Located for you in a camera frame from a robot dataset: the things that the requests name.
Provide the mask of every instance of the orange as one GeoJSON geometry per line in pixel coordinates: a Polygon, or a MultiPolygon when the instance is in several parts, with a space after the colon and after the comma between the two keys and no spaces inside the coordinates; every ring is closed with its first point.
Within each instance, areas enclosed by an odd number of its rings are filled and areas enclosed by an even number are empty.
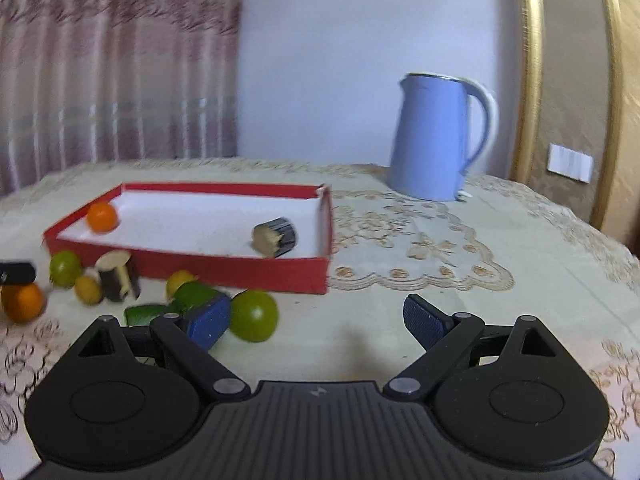
{"type": "Polygon", "coordinates": [[[108,233],[118,225],[118,214],[110,203],[96,202],[89,207],[86,222],[94,233],[108,233]]]}
{"type": "Polygon", "coordinates": [[[27,323],[37,318],[45,303],[44,293],[36,283],[5,285],[0,291],[0,298],[4,313],[15,323],[27,323]]]}

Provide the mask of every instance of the table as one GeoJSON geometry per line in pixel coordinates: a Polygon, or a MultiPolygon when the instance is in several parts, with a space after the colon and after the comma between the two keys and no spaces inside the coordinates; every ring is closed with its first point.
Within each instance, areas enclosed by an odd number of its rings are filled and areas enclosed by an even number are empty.
{"type": "MultiPolygon", "coordinates": [[[[38,463],[22,410],[34,386],[100,314],[124,323],[125,305],[82,306],[50,290],[42,232],[126,181],[328,184],[334,259],[325,296],[275,294],[281,319],[265,343],[225,334],[212,350],[251,386],[260,379],[385,383],[422,354],[405,330],[402,302],[419,293],[444,312],[489,324],[538,316],[588,371],[610,403],[595,461],[637,480],[640,455],[640,265],[623,246],[522,184],[471,179],[466,202],[436,203],[392,192],[376,166],[312,166],[238,158],[84,165],[46,177],[0,202],[3,258],[29,258],[49,293],[25,326],[0,319],[0,469],[5,480],[38,463]]],[[[164,283],[142,280],[137,303],[164,300],[164,283]]]]}

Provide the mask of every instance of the blue kettle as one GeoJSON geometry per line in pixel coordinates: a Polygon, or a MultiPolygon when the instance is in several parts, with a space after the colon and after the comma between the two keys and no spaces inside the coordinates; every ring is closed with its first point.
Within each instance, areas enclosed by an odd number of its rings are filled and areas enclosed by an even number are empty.
{"type": "Polygon", "coordinates": [[[424,200],[456,200],[467,168],[495,142],[498,104],[481,84],[464,78],[411,73],[401,82],[400,113],[387,184],[424,200]],[[482,140],[466,156],[469,96],[484,108],[482,140]]]}

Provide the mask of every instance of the light switch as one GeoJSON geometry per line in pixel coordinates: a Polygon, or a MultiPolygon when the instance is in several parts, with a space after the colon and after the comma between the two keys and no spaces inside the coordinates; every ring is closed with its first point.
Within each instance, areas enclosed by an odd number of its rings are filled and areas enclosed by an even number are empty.
{"type": "Polygon", "coordinates": [[[593,157],[586,153],[574,152],[564,146],[550,144],[546,168],[574,180],[590,182],[591,173],[593,173],[593,157]]]}

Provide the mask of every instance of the wooden cylinder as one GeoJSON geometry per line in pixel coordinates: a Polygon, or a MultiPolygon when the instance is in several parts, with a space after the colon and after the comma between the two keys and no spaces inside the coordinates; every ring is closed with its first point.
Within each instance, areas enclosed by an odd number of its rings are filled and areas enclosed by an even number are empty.
{"type": "Polygon", "coordinates": [[[277,258],[296,246],[296,232],[286,218],[254,227],[252,247],[268,258],[277,258]]]}
{"type": "Polygon", "coordinates": [[[36,279],[31,262],[0,261],[0,285],[29,285],[36,279]]]}
{"type": "Polygon", "coordinates": [[[138,272],[133,264],[131,253],[127,251],[111,251],[101,256],[95,263],[100,274],[100,283],[104,296],[109,301],[121,303],[132,294],[140,296],[138,272]]]}

